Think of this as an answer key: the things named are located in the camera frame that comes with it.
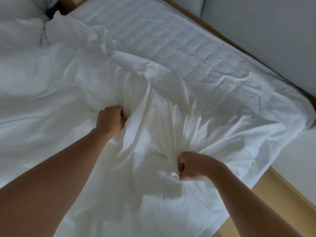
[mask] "hand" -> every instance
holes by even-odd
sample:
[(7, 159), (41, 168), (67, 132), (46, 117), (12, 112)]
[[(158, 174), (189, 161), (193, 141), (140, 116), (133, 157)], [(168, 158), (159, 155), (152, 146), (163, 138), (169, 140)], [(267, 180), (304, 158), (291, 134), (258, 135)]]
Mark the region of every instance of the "hand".
[(124, 115), (123, 107), (120, 105), (114, 107), (106, 107), (101, 110), (98, 115), (96, 131), (110, 138), (115, 136), (125, 126), (127, 118)]
[(202, 180), (211, 172), (212, 165), (218, 160), (196, 152), (183, 152), (178, 157), (179, 177), (181, 180)]

